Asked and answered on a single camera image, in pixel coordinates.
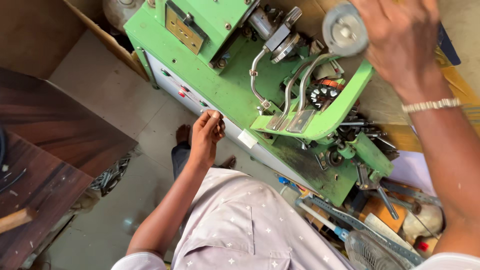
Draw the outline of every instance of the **white pipe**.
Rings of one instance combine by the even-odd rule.
[[[303,208],[305,211],[307,211],[309,214],[311,214],[314,218],[318,219],[321,223],[323,223],[325,226],[327,226],[330,230],[335,231],[335,228],[337,227],[335,224],[331,223],[328,221],[326,218],[322,217],[319,213],[315,212],[312,208],[306,206],[302,202],[296,202],[295,203],[297,206]]]

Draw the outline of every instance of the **person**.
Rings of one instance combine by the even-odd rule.
[[[453,98],[435,63],[436,0],[351,2],[368,30],[367,59],[404,105]],[[459,107],[410,117],[446,216],[435,255],[417,269],[480,269],[480,140]],[[162,258],[182,222],[174,269],[352,269],[270,186],[210,168],[224,128],[218,111],[200,116],[183,170],[112,269],[165,269]]]

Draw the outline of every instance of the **hand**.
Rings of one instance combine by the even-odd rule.
[[[225,137],[223,115],[207,110],[193,124],[192,150],[188,162],[210,168],[215,162],[216,144]]]
[[[439,23],[437,0],[351,2],[368,31],[367,59],[404,103],[441,99],[438,94],[423,93],[432,82],[442,81],[434,54]]]

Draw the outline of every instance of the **star print shirt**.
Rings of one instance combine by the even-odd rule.
[[[172,269],[353,269],[269,185],[233,170],[208,171],[182,225]],[[164,270],[141,252],[112,270]]]

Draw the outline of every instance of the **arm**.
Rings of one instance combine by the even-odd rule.
[[[215,161],[216,144],[225,136],[223,116],[207,110],[193,125],[192,150],[187,164],[157,208],[140,224],[127,255],[148,251],[164,257],[193,198]]]
[[[367,58],[405,105],[452,98],[435,63],[436,0],[351,0],[369,32]],[[446,230],[434,253],[480,257],[480,140],[460,108],[410,114],[442,201]]]

